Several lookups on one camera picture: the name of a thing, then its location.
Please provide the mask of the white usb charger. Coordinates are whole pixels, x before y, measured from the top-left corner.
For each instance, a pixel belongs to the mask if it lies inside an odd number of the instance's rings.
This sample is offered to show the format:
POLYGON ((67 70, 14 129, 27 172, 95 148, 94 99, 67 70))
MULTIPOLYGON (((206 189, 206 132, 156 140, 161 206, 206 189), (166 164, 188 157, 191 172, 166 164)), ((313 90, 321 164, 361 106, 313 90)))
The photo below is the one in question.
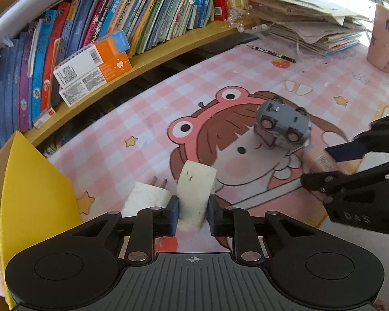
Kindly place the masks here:
POLYGON ((150 183, 136 182, 121 209, 122 217, 137 216, 142 209, 166 207, 172 196, 166 189, 167 182, 167 179, 159 180, 156 176, 150 183))

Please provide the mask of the stack of papers and booklets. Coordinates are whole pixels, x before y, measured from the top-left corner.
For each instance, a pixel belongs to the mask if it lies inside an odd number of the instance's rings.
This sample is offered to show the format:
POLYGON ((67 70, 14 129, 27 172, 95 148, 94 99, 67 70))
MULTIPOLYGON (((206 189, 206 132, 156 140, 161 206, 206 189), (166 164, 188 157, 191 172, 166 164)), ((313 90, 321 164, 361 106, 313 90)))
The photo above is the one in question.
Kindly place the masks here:
POLYGON ((332 55, 360 43, 374 18, 374 4, 328 0, 248 0, 251 15, 269 33, 289 39, 318 55, 332 55))

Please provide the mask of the upper orange white box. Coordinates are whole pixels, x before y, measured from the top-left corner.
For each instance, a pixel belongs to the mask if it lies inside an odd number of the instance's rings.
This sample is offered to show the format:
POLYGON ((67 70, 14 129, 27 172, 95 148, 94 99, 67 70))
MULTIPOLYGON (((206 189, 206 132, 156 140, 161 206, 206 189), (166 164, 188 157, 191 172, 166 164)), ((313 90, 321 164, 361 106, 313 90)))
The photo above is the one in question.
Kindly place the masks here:
POLYGON ((61 88, 66 88, 79 78, 130 49, 123 30, 117 30, 90 43, 58 64, 53 71, 61 88))

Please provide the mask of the pink patterned desk mat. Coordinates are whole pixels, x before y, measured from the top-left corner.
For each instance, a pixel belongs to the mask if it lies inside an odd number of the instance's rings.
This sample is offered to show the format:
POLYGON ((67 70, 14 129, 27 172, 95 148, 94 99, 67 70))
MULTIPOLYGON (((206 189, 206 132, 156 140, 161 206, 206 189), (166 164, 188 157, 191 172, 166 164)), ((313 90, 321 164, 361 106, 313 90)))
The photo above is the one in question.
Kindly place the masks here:
POLYGON ((165 80, 148 72, 110 93, 103 117, 85 111, 92 124, 51 163, 78 195, 93 198, 89 218, 121 209, 136 182, 156 176, 173 190, 193 160, 217 170, 216 193, 225 204, 255 216, 281 211, 389 256, 389 236, 325 220, 320 199, 299 183, 303 149, 268 147, 254 134, 257 107, 277 96, 308 111, 310 145, 350 140, 389 115, 389 74, 367 61, 364 45, 326 58, 274 37, 250 45, 296 63, 241 44, 165 80))

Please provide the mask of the lower orange white box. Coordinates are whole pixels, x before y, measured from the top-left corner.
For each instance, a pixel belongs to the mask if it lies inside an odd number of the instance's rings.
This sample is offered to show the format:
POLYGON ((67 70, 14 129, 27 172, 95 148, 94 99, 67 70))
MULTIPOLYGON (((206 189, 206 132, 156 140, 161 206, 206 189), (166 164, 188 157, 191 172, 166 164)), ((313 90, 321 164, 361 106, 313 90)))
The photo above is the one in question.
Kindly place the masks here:
POLYGON ((96 91, 101 86, 122 76, 132 66, 126 53, 121 53, 101 66, 88 72, 70 86, 62 89, 59 94, 69 108, 72 108, 87 95, 96 91))

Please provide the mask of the white sponge block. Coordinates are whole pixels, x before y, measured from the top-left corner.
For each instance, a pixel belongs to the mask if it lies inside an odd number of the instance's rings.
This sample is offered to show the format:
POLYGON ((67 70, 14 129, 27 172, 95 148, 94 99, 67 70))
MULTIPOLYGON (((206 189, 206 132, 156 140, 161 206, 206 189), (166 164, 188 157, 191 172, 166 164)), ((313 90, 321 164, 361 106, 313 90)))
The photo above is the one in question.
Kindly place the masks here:
POLYGON ((198 232, 206 218, 209 196, 215 192, 217 170, 213 167, 186 161, 178 179, 178 229, 198 232))

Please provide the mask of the yellow cardboard box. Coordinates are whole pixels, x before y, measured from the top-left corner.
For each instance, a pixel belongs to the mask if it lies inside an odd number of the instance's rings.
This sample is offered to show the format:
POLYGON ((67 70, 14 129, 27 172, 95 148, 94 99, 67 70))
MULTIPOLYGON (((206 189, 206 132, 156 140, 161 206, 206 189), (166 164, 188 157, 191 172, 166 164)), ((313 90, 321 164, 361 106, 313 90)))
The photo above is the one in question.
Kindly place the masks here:
POLYGON ((19 252, 80 224, 71 181, 14 133, 0 150, 0 274, 19 252))

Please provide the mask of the small white red box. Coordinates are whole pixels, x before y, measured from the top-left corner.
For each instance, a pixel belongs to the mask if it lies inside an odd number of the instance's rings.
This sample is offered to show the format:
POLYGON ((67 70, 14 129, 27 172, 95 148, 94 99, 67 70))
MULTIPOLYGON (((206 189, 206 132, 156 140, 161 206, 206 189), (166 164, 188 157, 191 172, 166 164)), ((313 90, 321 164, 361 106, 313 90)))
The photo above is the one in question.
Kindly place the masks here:
POLYGON ((46 111, 44 111, 39 118, 33 122, 33 126, 36 129, 39 129, 42 127, 53 115, 55 114, 55 110, 53 108, 49 108, 46 111))

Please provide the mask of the black marker pen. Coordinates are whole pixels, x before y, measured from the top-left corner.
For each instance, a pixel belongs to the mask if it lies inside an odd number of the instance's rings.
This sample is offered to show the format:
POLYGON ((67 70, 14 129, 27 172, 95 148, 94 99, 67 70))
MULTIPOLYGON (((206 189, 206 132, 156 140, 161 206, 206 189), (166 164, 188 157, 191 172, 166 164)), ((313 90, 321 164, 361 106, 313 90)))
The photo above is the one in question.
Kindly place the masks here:
POLYGON ((271 56, 273 56, 273 57, 277 57, 277 58, 279 58, 279 59, 286 60, 286 61, 291 62, 291 63, 294 63, 294 64, 296 63, 296 59, 291 58, 291 57, 288 57, 288 56, 283 55, 283 54, 280 54, 280 53, 276 53, 276 52, 271 51, 271 50, 269 50, 269 49, 264 49, 264 48, 259 47, 259 46, 253 46, 253 45, 248 45, 248 44, 247 44, 247 47, 249 47, 249 48, 251 48, 251 49, 253 49, 253 50, 255 50, 255 51, 259 51, 259 52, 262 52, 262 53, 271 55, 271 56))

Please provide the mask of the grey toy car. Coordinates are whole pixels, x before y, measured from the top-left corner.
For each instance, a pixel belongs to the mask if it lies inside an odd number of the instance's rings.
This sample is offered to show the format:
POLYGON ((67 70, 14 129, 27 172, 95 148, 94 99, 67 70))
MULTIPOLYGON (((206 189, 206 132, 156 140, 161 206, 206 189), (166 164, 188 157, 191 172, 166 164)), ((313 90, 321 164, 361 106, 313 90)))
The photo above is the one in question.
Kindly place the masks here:
POLYGON ((275 96, 258 107, 254 132, 268 147, 296 150, 310 139, 311 121, 305 108, 275 96))

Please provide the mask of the orange white box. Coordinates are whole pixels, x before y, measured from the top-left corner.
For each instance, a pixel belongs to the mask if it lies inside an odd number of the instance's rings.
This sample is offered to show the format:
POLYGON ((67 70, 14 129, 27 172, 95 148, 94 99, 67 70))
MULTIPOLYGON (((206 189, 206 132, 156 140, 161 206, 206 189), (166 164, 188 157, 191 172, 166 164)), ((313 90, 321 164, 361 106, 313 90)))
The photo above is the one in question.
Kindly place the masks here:
POLYGON ((101 86, 122 76, 132 66, 126 53, 121 53, 101 66, 88 72, 70 86, 62 89, 59 94, 69 108, 72 108, 87 95, 96 91, 101 86))
POLYGON ((53 71, 61 88, 66 88, 79 78, 130 49, 123 30, 117 30, 90 43, 58 64, 53 71))

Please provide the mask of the pink cylindrical cup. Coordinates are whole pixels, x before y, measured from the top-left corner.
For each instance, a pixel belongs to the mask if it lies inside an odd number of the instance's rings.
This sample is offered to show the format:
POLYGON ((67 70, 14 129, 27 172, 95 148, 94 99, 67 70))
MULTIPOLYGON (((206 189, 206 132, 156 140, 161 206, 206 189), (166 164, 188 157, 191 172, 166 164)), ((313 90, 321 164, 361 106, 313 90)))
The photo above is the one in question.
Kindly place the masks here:
POLYGON ((389 74, 389 9, 376 5, 367 61, 389 74))

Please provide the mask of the row of leaning books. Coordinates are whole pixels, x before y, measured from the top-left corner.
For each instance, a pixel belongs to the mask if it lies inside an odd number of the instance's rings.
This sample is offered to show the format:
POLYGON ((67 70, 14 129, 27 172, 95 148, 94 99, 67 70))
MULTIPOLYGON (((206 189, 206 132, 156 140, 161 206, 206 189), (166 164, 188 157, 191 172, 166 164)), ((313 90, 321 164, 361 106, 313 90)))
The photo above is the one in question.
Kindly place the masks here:
POLYGON ((152 67, 222 39, 230 28, 213 19, 213 0, 29 0, 29 17, 0 30, 0 144, 15 132, 32 145, 103 96, 152 67), (69 108, 54 68, 103 36, 123 30, 131 70, 69 108), (33 126, 49 108, 55 114, 33 126))

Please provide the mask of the wooden bookshelf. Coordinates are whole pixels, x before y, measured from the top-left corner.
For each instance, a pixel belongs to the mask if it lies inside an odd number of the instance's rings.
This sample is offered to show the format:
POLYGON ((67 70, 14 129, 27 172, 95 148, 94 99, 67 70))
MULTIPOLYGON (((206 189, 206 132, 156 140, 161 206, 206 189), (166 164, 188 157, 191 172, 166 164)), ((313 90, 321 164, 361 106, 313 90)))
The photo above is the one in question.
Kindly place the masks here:
POLYGON ((236 10, 235 0, 0 0, 0 146, 129 71, 133 55, 236 10))

